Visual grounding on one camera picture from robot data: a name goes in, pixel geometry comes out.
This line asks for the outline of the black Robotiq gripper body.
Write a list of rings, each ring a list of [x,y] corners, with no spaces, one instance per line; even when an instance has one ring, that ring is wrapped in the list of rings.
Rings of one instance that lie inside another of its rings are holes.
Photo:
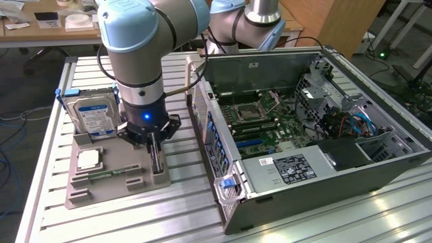
[[[169,121],[166,98],[161,97],[149,105],[135,105],[123,101],[126,120],[133,124],[147,128],[149,144],[153,144],[153,132]]]

